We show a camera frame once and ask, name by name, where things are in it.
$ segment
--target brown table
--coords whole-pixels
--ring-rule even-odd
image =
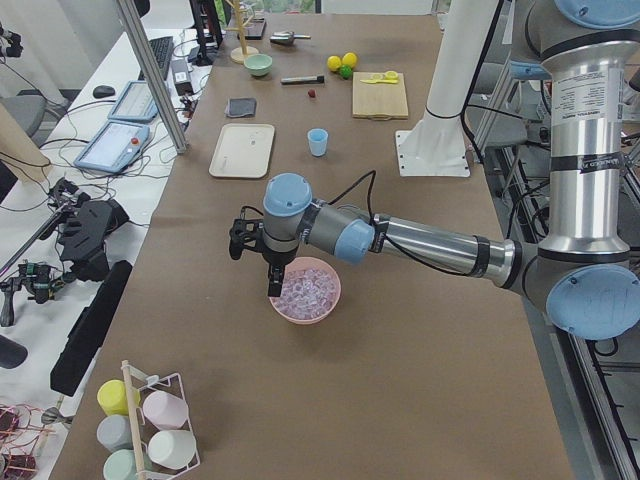
[[[572,478],[519,297],[485,280],[449,277],[409,260],[368,255],[349,266],[312,247],[342,280],[335,311],[313,326],[278,316],[266,297],[266,263],[229,258],[239,208],[260,206],[267,178],[293,171],[331,198],[375,168],[378,212],[501,238],[482,168],[469,179],[401,178],[394,131],[422,117],[441,34],[435,18],[340,15],[267,17],[251,42],[274,58],[253,79],[232,64],[229,35],[188,131],[141,255],[51,478],[101,478],[95,440],[99,386],[128,359],[183,375],[202,464],[191,479]],[[277,30],[307,33],[272,47]],[[405,73],[409,120],[351,118],[351,83],[328,74],[329,55],[360,56],[361,71]],[[325,73],[325,85],[283,87],[282,76]],[[255,119],[229,120],[229,98],[258,99]],[[207,173],[222,126],[276,128],[260,180]],[[324,158],[306,131],[330,132]],[[345,201],[365,205],[366,188]]]

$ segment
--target keyboard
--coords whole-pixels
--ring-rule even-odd
[[[160,37],[149,40],[151,50],[156,57],[160,74],[163,79],[167,79],[169,73],[169,65],[171,65],[171,57],[173,56],[173,37]],[[140,70],[138,80],[144,80],[144,73]]]

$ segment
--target yellow cup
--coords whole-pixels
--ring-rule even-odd
[[[140,404],[140,392],[133,389],[134,401]],[[109,380],[102,384],[98,390],[98,403],[107,415],[129,415],[127,408],[127,396],[122,380]]]

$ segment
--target black marker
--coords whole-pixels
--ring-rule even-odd
[[[282,85],[304,85],[307,83],[324,83],[324,75],[312,75],[309,77],[289,77],[280,80]]]

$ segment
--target light green cup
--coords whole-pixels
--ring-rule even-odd
[[[143,455],[145,470],[151,470],[151,460],[146,453]],[[137,480],[133,450],[118,450],[109,455],[102,467],[102,476],[104,480]]]

